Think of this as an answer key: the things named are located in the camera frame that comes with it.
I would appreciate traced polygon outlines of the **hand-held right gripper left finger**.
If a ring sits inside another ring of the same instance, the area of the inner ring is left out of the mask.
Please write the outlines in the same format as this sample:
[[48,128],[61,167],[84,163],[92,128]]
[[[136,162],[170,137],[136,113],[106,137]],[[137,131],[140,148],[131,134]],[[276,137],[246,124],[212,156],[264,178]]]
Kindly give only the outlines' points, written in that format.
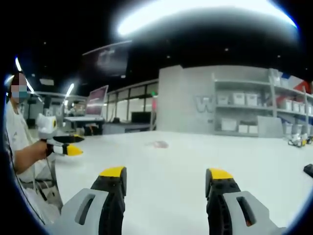
[[127,193],[127,168],[103,170],[91,188],[84,188],[62,208],[56,235],[120,235]]

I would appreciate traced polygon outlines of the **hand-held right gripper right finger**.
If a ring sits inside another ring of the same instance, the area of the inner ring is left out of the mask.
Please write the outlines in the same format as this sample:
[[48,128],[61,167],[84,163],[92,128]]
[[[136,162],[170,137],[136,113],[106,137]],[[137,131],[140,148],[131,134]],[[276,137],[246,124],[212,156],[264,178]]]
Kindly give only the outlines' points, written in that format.
[[282,235],[268,208],[248,191],[240,190],[225,170],[208,168],[205,175],[206,213],[211,235]]

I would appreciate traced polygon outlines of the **person's left hand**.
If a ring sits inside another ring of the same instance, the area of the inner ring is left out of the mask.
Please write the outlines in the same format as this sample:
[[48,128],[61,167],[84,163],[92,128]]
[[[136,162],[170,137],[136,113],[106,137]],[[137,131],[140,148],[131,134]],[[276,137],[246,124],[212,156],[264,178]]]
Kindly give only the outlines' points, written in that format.
[[37,159],[41,160],[46,158],[47,155],[47,143],[45,141],[37,141],[35,144]]

